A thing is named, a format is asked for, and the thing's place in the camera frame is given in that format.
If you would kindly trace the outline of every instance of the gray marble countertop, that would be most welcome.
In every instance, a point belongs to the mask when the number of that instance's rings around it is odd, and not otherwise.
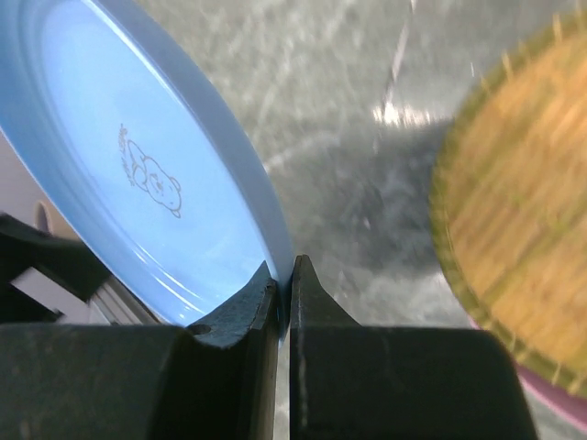
[[[479,75],[575,2],[138,2],[233,109],[271,175],[296,251],[310,255],[349,313],[364,324],[467,325],[428,231],[436,151]],[[0,149],[8,151],[1,139]],[[30,222],[39,189],[14,158],[0,171],[23,182],[0,204]],[[277,440],[289,437],[287,351]],[[586,438],[529,400],[542,439]]]

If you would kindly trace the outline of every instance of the cartoon bear print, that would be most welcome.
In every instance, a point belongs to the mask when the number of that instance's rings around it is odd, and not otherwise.
[[[142,152],[132,140],[127,141],[128,155],[131,158],[130,173],[134,183],[151,199],[165,206],[177,218],[181,218],[182,187],[163,171],[157,161]]]

